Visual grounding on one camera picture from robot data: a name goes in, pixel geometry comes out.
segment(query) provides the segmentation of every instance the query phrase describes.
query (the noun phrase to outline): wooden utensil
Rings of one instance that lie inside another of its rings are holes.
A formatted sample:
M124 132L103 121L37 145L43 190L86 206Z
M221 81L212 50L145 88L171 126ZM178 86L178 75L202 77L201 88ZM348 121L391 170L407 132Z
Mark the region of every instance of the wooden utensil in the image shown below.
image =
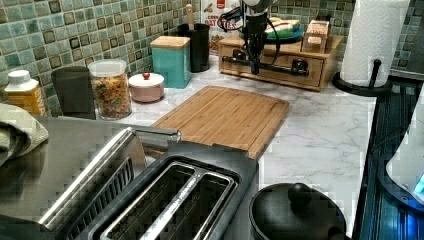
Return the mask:
M193 6L191 4L187 4L186 11L187 11L188 29L190 31L193 31L194 30Z

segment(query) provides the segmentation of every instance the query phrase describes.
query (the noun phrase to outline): black cup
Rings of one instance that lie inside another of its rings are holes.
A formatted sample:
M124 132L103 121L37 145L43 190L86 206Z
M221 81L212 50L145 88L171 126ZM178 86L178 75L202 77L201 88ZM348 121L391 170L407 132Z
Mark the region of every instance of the black cup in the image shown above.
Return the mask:
M96 119L88 68L74 66L55 70L52 81L64 116Z
M191 72L204 72L209 69L209 26L194 24L194 30L189 30L188 24L178 26L178 36L190 38Z

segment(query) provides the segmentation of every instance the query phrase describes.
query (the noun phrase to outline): kitchen towel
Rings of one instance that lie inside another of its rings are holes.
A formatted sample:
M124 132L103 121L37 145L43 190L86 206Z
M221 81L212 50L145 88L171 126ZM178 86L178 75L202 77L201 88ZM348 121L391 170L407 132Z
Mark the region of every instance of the kitchen towel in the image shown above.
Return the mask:
M22 108L0 103L0 165L48 138L47 129Z
M374 60L379 59L374 86L386 83L408 6L409 0L356 1L341 68L344 81L368 86Z

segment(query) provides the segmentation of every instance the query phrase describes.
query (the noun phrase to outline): cable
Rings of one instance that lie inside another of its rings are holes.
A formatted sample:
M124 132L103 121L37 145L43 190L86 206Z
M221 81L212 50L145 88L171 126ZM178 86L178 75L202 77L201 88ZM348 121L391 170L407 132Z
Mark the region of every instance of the cable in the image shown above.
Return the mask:
M276 37L276 40L277 40L276 46L275 46L276 47L276 51L275 51L275 54L274 54L274 59L272 60L272 63L271 64L263 64L263 63L260 62L259 59L256 59L256 58L253 57L253 54L250 51L249 44L248 44L248 41L249 41L248 35L249 35L249 33L248 32L243 33L243 35L244 35L244 44L246 46L247 54L248 54L249 58L253 61L253 63L254 64L257 64L260 67L261 66L264 67L264 66L273 65L275 63L275 61L277 60L277 56L278 56L278 53L280 52L280 47L281 47L281 45L280 45L280 37L278 36L277 30L275 30L274 24L272 24L272 22L271 22L271 20L269 20L269 18L267 18L267 23L271 26L272 30L274 31L274 34L275 34L275 37Z
M231 21L231 20L233 20L233 19L240 19L240 16L241 16L241 11L240 11L240 7L236 7L236 8L234 8L233 10L231 10L231 11L229 11L229 12L227 12L227 13L223 13L223 14L221 14L220 16L219 16L219 18L218 18L218 20L217 20L217 22L216 22L216 24L218 25L218 27L220 27L221 29L223 29L224 30L224 32L228 32L228 31L235 31L235 30L239 30L239 29L241 29L242 27L243 27L243 25L242 26L240 26L240 27L238 27L238 28L232 28L232 29L228 29L226 26L225 26L225 24L223 24L223 22L222 22L222 20L223 19L225 19L225 22L229 22L229 21Z
M395 138L397 138L397 137L401 137L402 135L405 135L405 133L406 133L406 131L407 131L407 129L406 130L404 130L405 129L405 127L408 127L409 126L409 124L408 125L403 125L403 126L400 126L399 128L396 128L395 130L393 130L393 131L390 131L389 133L387 133L386 135L384 135L383 137L382 137L382 139L383 140L381 140L378 144L376 144L376 145L374 145L373 147L372 147L372 149L369 151L369 154L372 154L375 150L377 150L377 148L378 147L380 147L380 146L382 146L383 144L385 144L385 143L387 143L387 142L389 142L390 140L393 140L393 139L395 139ZM392 137L390 137L390 138L388 138L390 135L392 135L393 133L395 133L396 131L399 131L399 130L401 130L401 133L400 133L400 136L399 135L396 135L396 136L392 136Z

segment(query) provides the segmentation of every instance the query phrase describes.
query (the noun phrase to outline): wooden cutting board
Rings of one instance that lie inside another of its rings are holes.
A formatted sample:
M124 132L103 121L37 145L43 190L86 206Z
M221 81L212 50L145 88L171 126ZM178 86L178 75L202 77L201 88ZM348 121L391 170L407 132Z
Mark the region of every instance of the wooden cutting board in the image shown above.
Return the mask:
M288 109L289 103L277 98L208 86L152 126L178 129L184 141L247 150L251 158L258 159Z

